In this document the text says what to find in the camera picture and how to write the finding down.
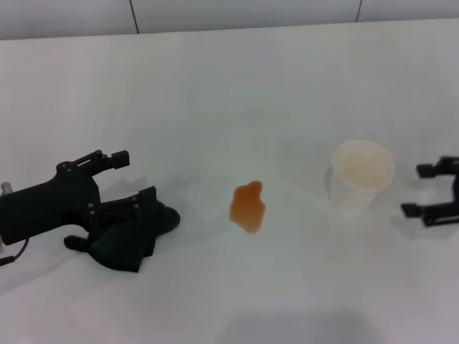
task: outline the spill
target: spill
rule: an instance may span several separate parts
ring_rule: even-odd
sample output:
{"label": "spill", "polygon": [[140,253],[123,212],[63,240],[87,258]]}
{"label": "spill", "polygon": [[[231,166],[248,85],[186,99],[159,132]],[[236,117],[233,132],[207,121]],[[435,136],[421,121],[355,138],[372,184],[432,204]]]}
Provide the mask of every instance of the spill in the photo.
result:
{"label": "spill", "polygon": [[261,181],[253,181],[235,189],[229,219],[247,233],[255,233],[261,227],[266,209],[261,200],[262,189]]}

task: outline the cable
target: cable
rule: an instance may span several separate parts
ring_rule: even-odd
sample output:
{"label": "cable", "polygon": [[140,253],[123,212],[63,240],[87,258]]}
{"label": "cable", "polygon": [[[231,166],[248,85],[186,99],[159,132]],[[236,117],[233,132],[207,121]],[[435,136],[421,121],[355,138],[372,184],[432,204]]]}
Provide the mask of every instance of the cable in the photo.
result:
{"label": "cable", "polygon": [[15,262],[16,259],[18,259],[21,256],[21,254],[24,253],[24,251],[26,250],[28,244],[29,244],[29,239],[27,238],[25,243],[24,243],[24,245],[22,245],[22,248],[19,250],[17,255],[5,257],[5,258],[0,258],[0,267],[3,267],[4,265],[7,265],[9,263]]}
{"label": "cable", "polygon": [[14,256],[14,260],[18,259],[21,254],[24,253],[24,251],[26,250],[27,248],[27,245],[29,244],[29,238],[26,239],[24,245],[22,246],[22,248],[19,250],[19,253],[17,255]]}

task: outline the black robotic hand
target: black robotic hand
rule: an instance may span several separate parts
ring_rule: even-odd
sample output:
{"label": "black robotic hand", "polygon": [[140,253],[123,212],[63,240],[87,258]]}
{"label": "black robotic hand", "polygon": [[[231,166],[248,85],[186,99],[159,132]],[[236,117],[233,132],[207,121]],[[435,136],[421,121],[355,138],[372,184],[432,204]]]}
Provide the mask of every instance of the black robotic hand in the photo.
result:
{"label": "black robotic hand", "polygon": [[[89,235],[87,239],[65,238],[67,248],[87,252],[111,269],[137,272],[142,259],[153,254],[156,237],[176,228],[180,216],[158,201],[154,187],[126,199],[101,203],[93,176],[128,165],[125,150],[111,157],[97,150],[76,161],[60,163],[52,180],[0,197],[0,237],[10,245],[76,224]],[[0,263],[14,262],[18,256],[3,258]]]}

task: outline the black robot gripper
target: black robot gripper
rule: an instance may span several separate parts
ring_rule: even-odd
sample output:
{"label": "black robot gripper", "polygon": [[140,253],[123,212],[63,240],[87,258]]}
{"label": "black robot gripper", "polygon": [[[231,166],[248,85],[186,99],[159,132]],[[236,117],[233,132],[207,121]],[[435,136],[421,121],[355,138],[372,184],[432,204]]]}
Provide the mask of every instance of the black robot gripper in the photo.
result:
{"label": "black robot gripper", "polygon": [[401,207],[404,215],[407,218],[420,218],[426,227],[459,223],[459,158],[442,156],[435,165],[417,165],[416,171],[422,179],[454,176],[453,201],[425,206],[403,203]]}

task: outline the robotic arm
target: robotic arm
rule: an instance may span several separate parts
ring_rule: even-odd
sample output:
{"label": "robotic arm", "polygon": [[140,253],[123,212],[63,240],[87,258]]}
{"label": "robotic arm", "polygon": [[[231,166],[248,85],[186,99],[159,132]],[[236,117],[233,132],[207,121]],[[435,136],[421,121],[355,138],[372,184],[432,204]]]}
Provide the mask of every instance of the robotic arm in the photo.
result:
{"label": "robotic arm", "polygon": [[407,218],[421,218],[424,226],[440,226],[459,222],[459,158],[442,156],[435,164],[416,166],[417,174],[422,179],[436,176],[454,176],[453,201],[441,204],[418,205],[403,203],[403,214]]}
{"label": "robotic arm", "polygon": [[[154,186],[126,199],[101,203],[93,176],[128,165],[126,150],[111,157],[97,150],[60,163],[50,181],[0,197],[0,237],[10,245],[76,224],[89,235],[65,238],[67,248],[87,252],[111,269],[137,272],[142,259],[153,254],[156,237],[176,228],[180,216],[157,200]],[[0,259],[0,266],[17,257]]]}

